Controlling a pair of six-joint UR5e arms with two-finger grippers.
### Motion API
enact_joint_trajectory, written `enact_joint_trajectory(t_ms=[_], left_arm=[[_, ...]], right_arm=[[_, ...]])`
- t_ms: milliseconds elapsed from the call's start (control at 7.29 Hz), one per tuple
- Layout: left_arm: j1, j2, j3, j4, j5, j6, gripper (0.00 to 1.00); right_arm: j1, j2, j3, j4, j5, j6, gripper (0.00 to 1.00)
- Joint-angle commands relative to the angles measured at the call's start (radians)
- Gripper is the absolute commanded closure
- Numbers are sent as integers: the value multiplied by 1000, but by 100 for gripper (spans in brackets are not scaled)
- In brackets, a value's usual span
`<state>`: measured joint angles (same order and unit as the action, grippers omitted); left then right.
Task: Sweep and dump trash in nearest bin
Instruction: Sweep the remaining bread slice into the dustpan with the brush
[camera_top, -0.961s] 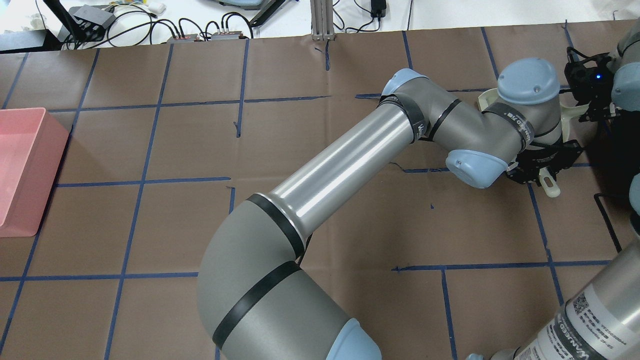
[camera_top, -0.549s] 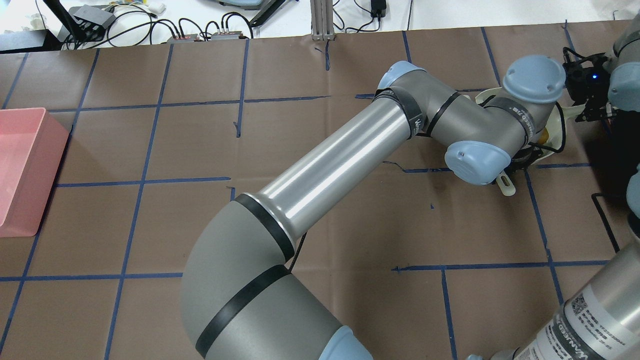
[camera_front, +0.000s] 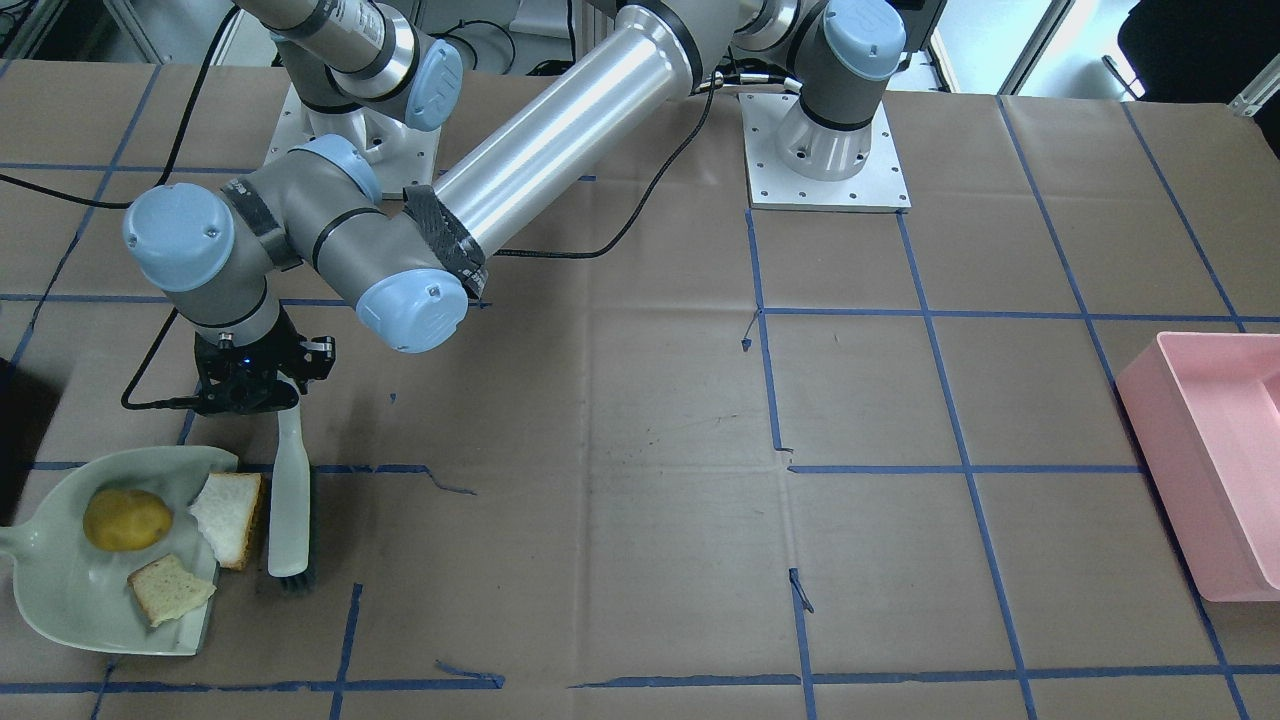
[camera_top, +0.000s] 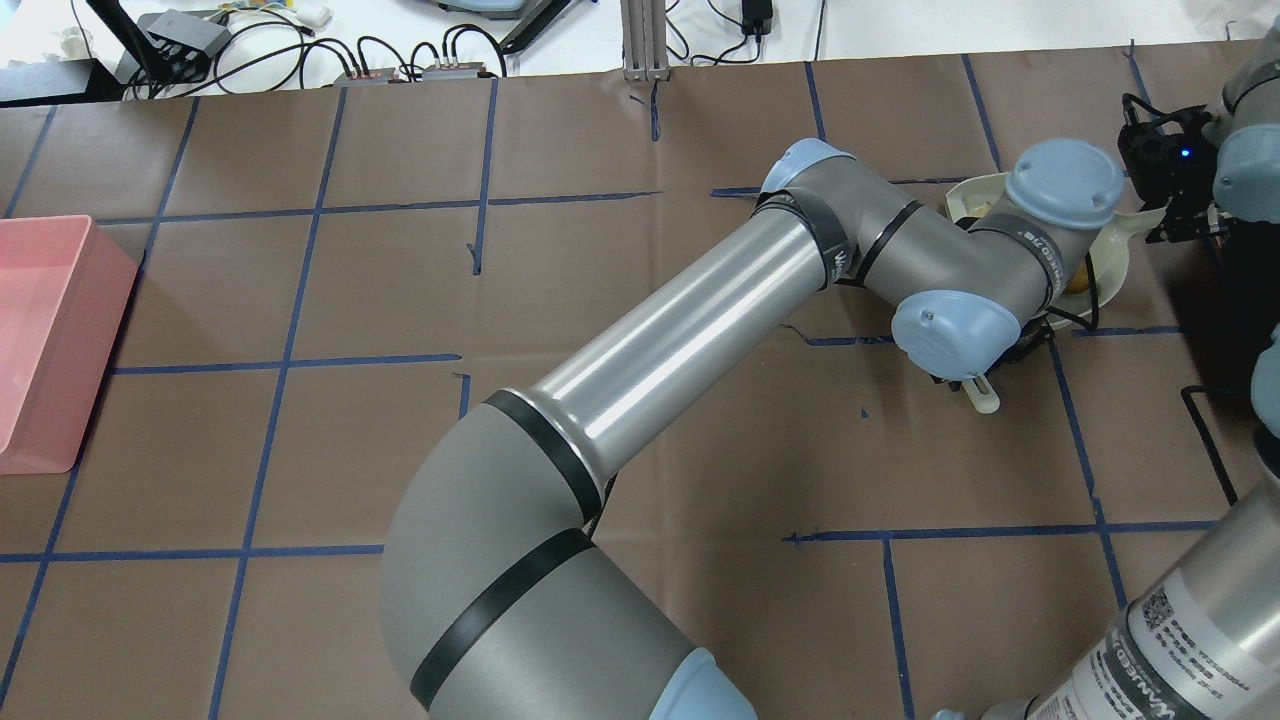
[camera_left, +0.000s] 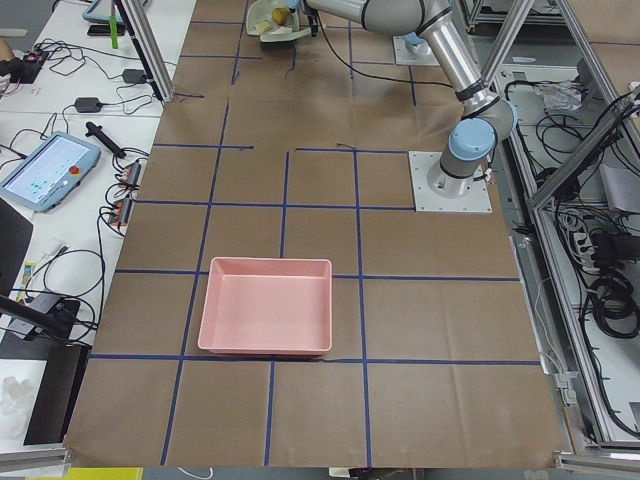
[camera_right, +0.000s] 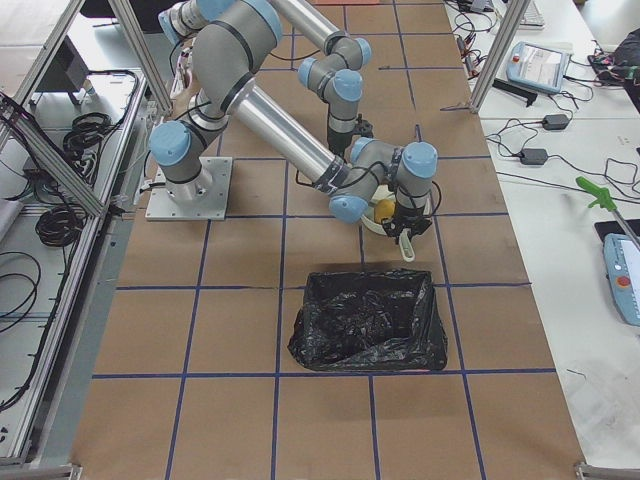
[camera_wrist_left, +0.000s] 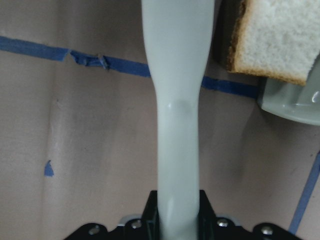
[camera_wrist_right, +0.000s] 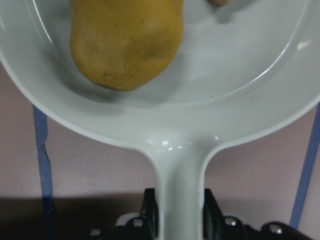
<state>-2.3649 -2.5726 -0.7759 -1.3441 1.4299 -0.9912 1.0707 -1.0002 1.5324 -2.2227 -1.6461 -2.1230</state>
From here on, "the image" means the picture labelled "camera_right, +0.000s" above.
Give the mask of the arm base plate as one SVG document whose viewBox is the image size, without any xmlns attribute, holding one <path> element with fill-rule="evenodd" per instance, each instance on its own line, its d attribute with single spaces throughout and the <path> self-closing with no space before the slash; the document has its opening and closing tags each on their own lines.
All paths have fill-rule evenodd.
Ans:
<svg viewBox="0 0 640 480">
<path fill-rule="evenodd" d="M 158 168 L 146 208 L 149 221 L 224 221 L 227 212 L 233 159 L 201 157 L 200 175 L 185 184 L 167 181 Z"/>
</svg>

